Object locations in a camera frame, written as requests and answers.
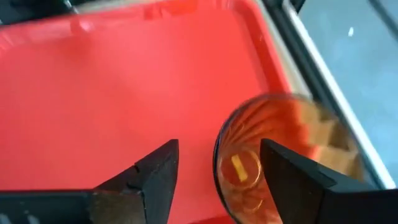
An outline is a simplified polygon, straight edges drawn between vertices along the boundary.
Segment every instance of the yellow object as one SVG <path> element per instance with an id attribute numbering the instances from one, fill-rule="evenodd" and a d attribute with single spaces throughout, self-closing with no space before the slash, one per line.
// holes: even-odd
<path id="1" fill-rule="evenodd" d="M 239 158 L 238 155 L 234 155 L 231 157 L 232 164 L 235 167 L 236 173 L 238 174 L 239 180 L 241 182 L 244 182 L 245 180 L 248 179 L 248 173 L 243 167 L 243 164 L 241 162 L 241 159 Z"/>

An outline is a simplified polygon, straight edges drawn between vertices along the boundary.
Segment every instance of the red tray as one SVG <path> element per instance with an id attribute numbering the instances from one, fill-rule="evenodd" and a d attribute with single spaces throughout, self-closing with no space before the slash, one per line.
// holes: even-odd
<path id="1" fill-rule="evenodd" d="M 249 0 L 184 0 L 0 30 L 0 189 L 91 188 L 180 140 L 169 223 L 225 215 L 212 175 L 223 121 L 288 91 Z"/>

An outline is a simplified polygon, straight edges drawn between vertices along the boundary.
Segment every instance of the gray countertop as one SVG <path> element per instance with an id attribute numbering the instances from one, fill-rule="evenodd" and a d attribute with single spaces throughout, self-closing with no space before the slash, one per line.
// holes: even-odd
<path id="1" fill-rule="evenodd" d="M 392 18 L 398 1 L 385 0 Z M 398 42 L 366 0 L 307 0 L 299 14 L 390 175 L 398 182 Z"/>

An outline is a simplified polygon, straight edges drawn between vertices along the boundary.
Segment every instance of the orange glass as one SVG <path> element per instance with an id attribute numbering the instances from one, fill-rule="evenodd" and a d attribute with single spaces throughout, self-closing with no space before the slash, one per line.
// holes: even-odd
<path id="1" fill-rule="evenodd" d="M 215 146 L 216 186 L 237 222 L 282 223 L 259 160 L 264 138 L 338 172 L 363 177 L 358 149 L 336 116 L 300 96 L 258 96 L 229 117 Z"/>

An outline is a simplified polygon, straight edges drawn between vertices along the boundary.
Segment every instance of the red plastic tray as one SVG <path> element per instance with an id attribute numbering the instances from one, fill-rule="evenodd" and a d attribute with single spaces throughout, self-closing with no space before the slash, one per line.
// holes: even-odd
<path id="1" fill-rule="evenodd" d="M 92 188 L 171 138 L 169 223 L 226 214 L 223 121 L 287 85 L 256 3 L 166 1 L 0 30 L 0 189 Z"/>

